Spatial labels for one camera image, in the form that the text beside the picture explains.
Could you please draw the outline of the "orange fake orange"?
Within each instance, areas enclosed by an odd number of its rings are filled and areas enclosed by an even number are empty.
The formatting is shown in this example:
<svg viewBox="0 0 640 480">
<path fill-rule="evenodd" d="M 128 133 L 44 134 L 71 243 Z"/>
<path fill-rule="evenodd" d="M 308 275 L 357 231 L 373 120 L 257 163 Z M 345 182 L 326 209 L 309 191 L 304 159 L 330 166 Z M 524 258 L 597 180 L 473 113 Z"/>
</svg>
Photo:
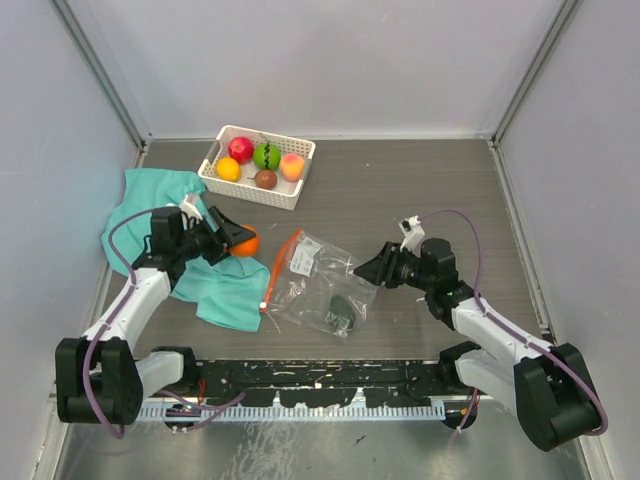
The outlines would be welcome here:
<svg viewBox="0 0 640 480">
<path fill-rule="evenodd" d="M 254 236 L 230 249 L 230 253 L 234 257 L 247 258 L 254 256 L 260 248 L 260 236 L 255 228 L 250 225 L 244 225 L 244 228 L 254 233 Z"/>
</svg>

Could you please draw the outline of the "brown fake kiwi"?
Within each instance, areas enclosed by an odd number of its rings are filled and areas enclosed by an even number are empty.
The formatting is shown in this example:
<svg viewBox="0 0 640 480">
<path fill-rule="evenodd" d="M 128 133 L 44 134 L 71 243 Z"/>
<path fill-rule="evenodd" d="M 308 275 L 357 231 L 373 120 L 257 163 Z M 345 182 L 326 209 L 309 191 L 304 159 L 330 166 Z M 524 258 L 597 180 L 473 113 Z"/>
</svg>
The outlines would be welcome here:
<svg viewBox="0 0 640 480">
<path fill-rule="evenodd" d="M 278 182 L 277 175 L 269 169 L 263 169 L 254 176 L 254 183 L 258 188 L 272 190 Z"/>
</svg>

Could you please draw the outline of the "yellow fake lemon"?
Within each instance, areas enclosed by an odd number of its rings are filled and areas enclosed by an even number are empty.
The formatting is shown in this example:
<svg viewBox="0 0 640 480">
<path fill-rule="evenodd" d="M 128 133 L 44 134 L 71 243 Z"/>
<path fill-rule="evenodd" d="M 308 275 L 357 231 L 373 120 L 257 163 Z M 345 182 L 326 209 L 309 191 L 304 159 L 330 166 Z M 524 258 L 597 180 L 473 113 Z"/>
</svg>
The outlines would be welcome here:
<svg viewBox="0 0 640 480">
<path fill-rule="evenodd" d="M 231 157 L 219 158 L 215 163 L 215 171 L 224 181 L 237 182 L 242 178 L 241 165 Z"/>
</svg>

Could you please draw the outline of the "clear zip bag orange seal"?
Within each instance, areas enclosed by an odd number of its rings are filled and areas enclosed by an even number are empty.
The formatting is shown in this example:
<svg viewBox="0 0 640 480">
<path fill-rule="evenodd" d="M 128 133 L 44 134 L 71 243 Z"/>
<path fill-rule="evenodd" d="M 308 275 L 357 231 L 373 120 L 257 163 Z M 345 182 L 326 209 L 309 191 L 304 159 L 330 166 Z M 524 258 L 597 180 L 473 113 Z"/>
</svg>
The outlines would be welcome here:
<svg viewBox="0 0 640 480">
<path fill-rule="evenodd" d="M 276 256 L 260 311 L 272 320 L 288 320 L 345 339 L 366 321 L 377 293 L 374 285 L 353 274 L 357 264 L 352 254 L 297 229 Z M 336 334 L 326 321 L 334 295 L 346 298 L 356 315 L 346 334 Z"/>
</svg>

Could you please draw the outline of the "green fake fruit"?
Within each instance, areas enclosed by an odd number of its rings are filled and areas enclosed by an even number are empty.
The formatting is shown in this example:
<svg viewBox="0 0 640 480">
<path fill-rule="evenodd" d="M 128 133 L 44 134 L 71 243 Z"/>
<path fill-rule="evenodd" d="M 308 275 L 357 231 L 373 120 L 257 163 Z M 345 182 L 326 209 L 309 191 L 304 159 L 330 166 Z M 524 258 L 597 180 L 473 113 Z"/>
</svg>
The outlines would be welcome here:
<svg viewBox="0 0 640 480">
<path fill-rule="evenodd" d="M 254 148 L 253 162 L 259 170 L 275 171 L 281 161 L 280 149 L 272 143 L 262 143 Z"/>
</svg>

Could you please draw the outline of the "red fake apple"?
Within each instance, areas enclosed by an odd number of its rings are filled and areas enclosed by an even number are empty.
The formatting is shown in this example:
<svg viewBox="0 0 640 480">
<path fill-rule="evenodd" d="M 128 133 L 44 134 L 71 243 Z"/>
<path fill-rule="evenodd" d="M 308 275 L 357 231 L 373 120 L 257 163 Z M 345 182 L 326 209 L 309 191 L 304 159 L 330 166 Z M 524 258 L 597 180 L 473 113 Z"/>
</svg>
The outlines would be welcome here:
<svg viewBox="0 0 640 480">
<path fill-rule="evenodd" d="M 232 138 L 228 144 L 229 156 L 240 165 L 247 164 L 253 160 L 254 145 L 244 136 L 236 136 Z"/>
</svg>

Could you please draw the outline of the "fake peach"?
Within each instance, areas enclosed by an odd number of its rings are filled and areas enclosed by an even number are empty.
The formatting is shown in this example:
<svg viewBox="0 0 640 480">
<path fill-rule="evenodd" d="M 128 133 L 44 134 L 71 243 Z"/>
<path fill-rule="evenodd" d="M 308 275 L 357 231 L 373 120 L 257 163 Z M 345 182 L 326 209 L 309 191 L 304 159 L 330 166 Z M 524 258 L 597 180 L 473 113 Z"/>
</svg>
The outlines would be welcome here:
<svg viewBox="0 0 640 480">
<path fill-rule="evenodd" d="M 297 182 L 302 177 L 306 165 L 306 158 L 296 153 L 287 153 L 281 157 L 279 171 L 284 180 Z"/>
</svg>

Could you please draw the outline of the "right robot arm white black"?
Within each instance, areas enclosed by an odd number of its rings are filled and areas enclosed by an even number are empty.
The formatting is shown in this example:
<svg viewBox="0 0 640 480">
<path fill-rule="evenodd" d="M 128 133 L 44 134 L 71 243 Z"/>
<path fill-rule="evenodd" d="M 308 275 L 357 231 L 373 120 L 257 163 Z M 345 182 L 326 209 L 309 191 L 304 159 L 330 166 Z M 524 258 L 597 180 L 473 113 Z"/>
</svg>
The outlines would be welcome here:
<svg viewBox="0 0 640 480">
<path fill-rule="evenodd" d="M 606 414 L 580 351 L 539 339 L 495 312 L 460 280 L 448 241 L 427 239 L 418 254 L 388 242 L 353 273 L 375 286 L 422 291 L 431 315 L 467 337 L 441 354 L 438 379 L 447 392 L 471 387 L 488 394 L 542 451 L 605 432 Z"/>
</svg>

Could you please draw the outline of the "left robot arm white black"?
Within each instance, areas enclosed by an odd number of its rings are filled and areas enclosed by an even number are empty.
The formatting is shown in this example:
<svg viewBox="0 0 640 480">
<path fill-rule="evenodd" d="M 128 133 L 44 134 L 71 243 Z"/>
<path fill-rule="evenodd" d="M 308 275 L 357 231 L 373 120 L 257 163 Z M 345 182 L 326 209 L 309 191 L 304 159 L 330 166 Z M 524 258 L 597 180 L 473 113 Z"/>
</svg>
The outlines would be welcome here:
<svg viewBox="0 0 640 480">
<path fill-rule="evenodd" d="M 152 314 L 174 290 L 189 261 L 211 266 L 232 248 L 255 239 L 251 229 L 216 207 L 201 213 L 184 200 L 145 210 L 150 233 L 141 254 L 124 265 L 128 280 L 104 314 L 81 336 L 64 338 L 55 350 L 56 406 L 64 423 L 101 424 L 120 438 L 143 402 L 168 387 L 194 393 L 200 372 L 189 347 L 158 347 L 142 360 L 135 345 Z"/>
</svg>

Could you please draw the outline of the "dark green fake avocado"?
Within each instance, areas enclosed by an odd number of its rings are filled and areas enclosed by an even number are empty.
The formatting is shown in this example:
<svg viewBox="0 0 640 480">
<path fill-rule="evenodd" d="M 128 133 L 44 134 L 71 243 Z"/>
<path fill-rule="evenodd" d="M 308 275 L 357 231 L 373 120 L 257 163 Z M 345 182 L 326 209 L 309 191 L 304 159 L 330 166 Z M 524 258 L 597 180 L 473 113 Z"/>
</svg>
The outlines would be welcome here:
<svg viewBox="0 0 640 480">
<path fill-rule="evenodd" d="M 353 329 L 356 321 L 355 312 L 350 302 L 340 295 L 334 295 L 329 303 L 326 321 L 336 334 L 346 334 Z"/>
</svg>

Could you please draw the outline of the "white perforated plastic basket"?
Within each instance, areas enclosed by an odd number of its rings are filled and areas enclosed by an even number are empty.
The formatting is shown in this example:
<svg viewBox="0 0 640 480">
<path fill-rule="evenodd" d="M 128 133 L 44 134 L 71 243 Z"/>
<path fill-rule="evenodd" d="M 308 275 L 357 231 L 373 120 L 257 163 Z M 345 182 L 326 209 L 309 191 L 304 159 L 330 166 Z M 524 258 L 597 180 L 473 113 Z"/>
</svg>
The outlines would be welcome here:
<svg viewBox="0 0 640 480">
<path fill-rule="evenodd" d="M 241 177 L 236 182 L 223 179 L 216 172 L 216 164 L 220 158 L 228 155 L 228 146 L 235 137 L 245 137 L 255 147 L 270 143 L 277 147 L 281 154 L 295 153 L 300 155 L 304 160 L 301 178 L 290 182 L 284 179 L 280 170 L 277 170 L 276 185 L 272 189 L 260 188 L 253 180 L 260 168 L 251 160 L 248 164 L 240 166 Z M 216 136 L 197 173 L 212 193 L 285 210 L 294 210 L 311 169 L 315 150 L 316 144 L 310 140 L 225 125 Z"/>
</svg>

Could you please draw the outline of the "teal cloth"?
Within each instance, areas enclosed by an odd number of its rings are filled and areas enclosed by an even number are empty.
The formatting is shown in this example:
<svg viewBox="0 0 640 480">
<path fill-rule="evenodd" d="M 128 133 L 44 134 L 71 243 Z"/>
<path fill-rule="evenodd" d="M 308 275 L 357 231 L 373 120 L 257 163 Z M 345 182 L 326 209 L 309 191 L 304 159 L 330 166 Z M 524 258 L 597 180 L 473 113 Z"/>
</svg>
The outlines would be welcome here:
<svg viewBox="0 0 640 480">
<path fill-rule="evenodd" d="M 140 211 L 178 205 L 188 194 L 206 190 L 200 177 L 189 171 L 140 168 L 125 172 L 125 192 L 107 221 L 101 242 L 110 267 L 126 277 L 124 261 L 133 262 L 143 251 L 150 234 L 150 216 L 142 215 L 118 227 Z M 255 332 L 259 329 L 260 303 L 270 280 L 268 268 L 259 261 L 230 257 L 215 266 L 197 258 L 187 263 L 171 296 L 197 305 L 196 315 L 213 325 Z"/>
</svg>

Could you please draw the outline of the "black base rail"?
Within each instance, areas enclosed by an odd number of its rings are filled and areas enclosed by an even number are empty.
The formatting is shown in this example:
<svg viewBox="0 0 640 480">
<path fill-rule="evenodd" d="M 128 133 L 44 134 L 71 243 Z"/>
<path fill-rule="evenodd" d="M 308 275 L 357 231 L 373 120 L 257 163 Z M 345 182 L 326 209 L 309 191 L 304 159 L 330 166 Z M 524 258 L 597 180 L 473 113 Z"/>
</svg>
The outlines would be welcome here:
<svg viewBox="0 0 640 480">
<path fill-rule="evenodd" d="M 166 388 L 211 406 L 238 395 L 246 407 L 346 407 L 364 396 L 365 406 L 429 406 L 438 397 L 465 398 L 472 389 L 425 360 L 215 360 L 199 363 L 189 386 Z"/>
</svg>

